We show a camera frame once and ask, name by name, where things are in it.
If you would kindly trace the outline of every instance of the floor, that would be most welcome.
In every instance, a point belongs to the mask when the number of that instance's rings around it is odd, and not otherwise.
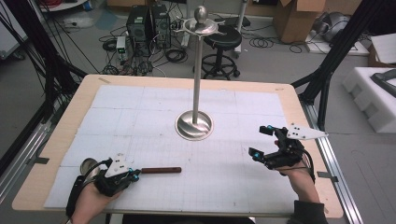
[[[93,26],[70,30],[69,35],[96,70],[102,71],[106,65],[106,52],[102,48],[99,37],[110,35],[110,31],[123,26],[126,22],[125,14],[99,7],[88,14],[84,14],[85,12],[80,8],[66,10],[56,14],[56,17],[67,17],[77,12],[80,16],[88,15],[92,18]],[[267,37],[276,36],[272,26],[256,30],[270,25],[271,18],[249,17],[249,19],[251,26],[247,29],[255,31],[244,32]],[[62,33],[61,37],[64,39],[73,64],[88,73],[96,74],[95,69],[67,39],[65,33]],[[193,78],[191,69],[194,65],[193,42],[194,40],[191,39],[187,48],[189,58],[186,62],[165,63],[147,76]],[[204,46],[204,55],[212,51],[213,49],[209,46]],[[248,39],[244,39],[242,53],[235,60],[241,75],[232,77],[232,81],[291,83],[314,72],[324,58],[324,54],[308,53],[303,45],[299,48],[290,48],[288,45],[274,44],[271,48],[254,48],[249,45]],[[154,66],[164,62],[166,59],[162,58]],[[393,173],[396,168],[396,134],[376,133],[342,86],[342,81],[354,67],[364,66],[367,66],[367,57],[346,56],[335,71],[330,88],[326,131],[330,134],[332,148],[363,222],[390,224],[396,220],[396,192],[394,190],[396,176]],[[44,93],[28,59],[18,61],[8,58],[0,61],[0,70],[0,118],[2,118],[0,156],[3,156],[44,101]],[[28,175],[29,168],[28,166],[16,179],[7,197],[1,201],[0,217],[4,223],[60,223],[64,218],[63,212],[32,213],[12,209],[13,198]],[[285,218],[257,218],[256,221],[259,224],[286,223]],[[347,223],[345,217],[328,221],[329,223]],[[104,223],[104,216],[99,216],[92,223]]]

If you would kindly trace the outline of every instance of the wooden stick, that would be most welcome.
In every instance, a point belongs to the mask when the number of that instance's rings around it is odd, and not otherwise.
[[[181,167],[142,168],[142,174],[181,173]]]

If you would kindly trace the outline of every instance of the grid paper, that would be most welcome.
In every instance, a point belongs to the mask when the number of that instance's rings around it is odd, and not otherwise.
[[[289,180],[248,155],[277,151],[262,125],[286,126],[274,93],[201,90],[199,110],[214,131],[188,141],[176,118],[192,109],[193,90],[102,86],[64,156],[45,203],[65,208],[79,166],[126,155],[133,169],[179,166],[180,174],[140,175],[108,209],[206,214],[291,214],[296,195]]]

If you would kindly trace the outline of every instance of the white plastic part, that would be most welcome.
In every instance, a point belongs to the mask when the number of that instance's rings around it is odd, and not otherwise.
[[[308,140],[320,137],[327,137],[329,134],[316,129],[310,129],[303,126],[291,124],[288,131],[288,138],[298,140]]]
[[[111,176],[120,175],[128,171],[129,168],[125,164],[125,156],[124,154],[119,153],[113,158],[113,162],[111,162],[110,167],[108,167],[105,177],[109,178]]]
[[[375,73],[385,73],[391,69],[356,67],[343,81],[346,91],[376,133],[396,133],[396,98],[370,79]],[[396,78],[388,83],[396,86]]]

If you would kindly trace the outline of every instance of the hand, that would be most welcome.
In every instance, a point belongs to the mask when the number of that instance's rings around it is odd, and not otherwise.
[[[88,184],[82,190],[76,202],[76,210],[71,216],[73,224],[88,224],[91,219],[99,215],[105,207],[117,199],[122,191],[113,197],[101,194],[93,183]]]
[[[287,175],[293,190],[297,193],[299,201],[308,203],[320,203],[315,183],[308,172],[308,168],[302,161],[294,164],[293,166],[283,166],[277,170]]]

